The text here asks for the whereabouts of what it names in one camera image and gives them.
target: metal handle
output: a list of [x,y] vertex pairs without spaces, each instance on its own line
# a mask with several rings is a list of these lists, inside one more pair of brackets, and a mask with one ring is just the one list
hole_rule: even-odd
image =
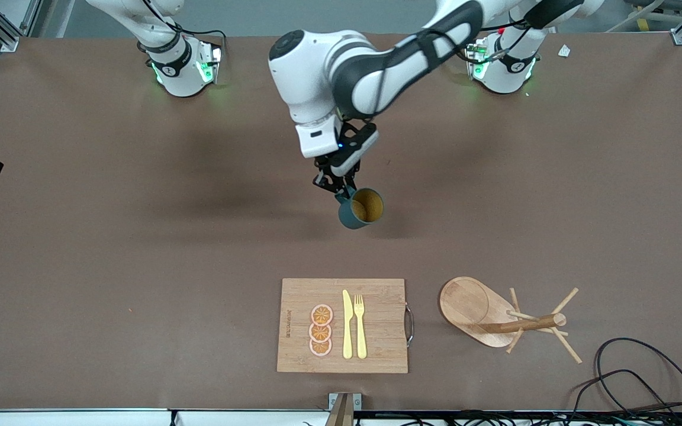
[[409,345],[412,345],[412,339],[414,339],[414,313],[412,313],[407,302],[404,302],[404,313],[409,315],[409,337],[407,337],[407,347],[409,348]]

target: gray floor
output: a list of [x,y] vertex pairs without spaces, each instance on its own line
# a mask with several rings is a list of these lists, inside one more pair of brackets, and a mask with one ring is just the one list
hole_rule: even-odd
[[[189,30],[224,30],[230,36],[279,36],[297,28],[316,32],[353,29],[368,33],[412,33],[432,16],[434,0],[189,0],[176,21]],[[603,32],[632,11],[622,0],[605,0],[593,16],[571,19],[563,33]],[[53,0],[41,22],[42,36],[132,37],[111,17],[85,0]],[[64,17],[70,16],[67,26]],[[652,22],[650,28],[664,29]],[[637,31],[636,22],[623,28]]]

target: blue mug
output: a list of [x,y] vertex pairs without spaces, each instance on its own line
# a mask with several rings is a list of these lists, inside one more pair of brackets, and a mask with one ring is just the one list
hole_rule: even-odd
[[339,221],[348,229],[366,227],[384,215],[384,199],[373,189],[349,188],[349,198],[336,195],[336,199],[341,203]]

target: orange slice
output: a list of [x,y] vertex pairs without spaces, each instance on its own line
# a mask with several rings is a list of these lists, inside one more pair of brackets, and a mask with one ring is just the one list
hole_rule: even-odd
[[333,343],[331,343],[331,340],[322,343],[315,342],[314,340],[309,341],[309,350],[316,356],[325,356],[329,354],[330,348],[332,347]]
[[313,342],[317,343],[325,343],[328,342],[330,339],[330,333],[332,330],[330,329],[329,325],[317,325],[317,324],[310,324],[309,325],[309,338],[312,339]]
[[333,310],[328,305],[317,305],[312,308],[311,318],[314,325],[328,325],[333,320]]

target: brown table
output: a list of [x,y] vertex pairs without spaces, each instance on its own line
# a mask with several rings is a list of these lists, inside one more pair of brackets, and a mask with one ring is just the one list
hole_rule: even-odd
[[[374,36],[381,47],[398,36]],[[610,337],[682,366],[682,47],[660,34],[552,35],[513,95],[450,62],[379,117],[358,183],[387,202],[345,230],[311,185],[268,75],[234,38],[230,84],[165,94],[135,40],[23,40],[0,58],[0,407],[563,409]],[[556,56],[562,43],[569,59]],[[468,275],[523,312],[566,307],[511,355],[439,313]],[[402,277],[407,375],[276,372],[283,277]],[[630,346],[665,399],[682,383]],[[626,404],[651,402],[614,380]],[[592,392],[587,409],[611,404]]]

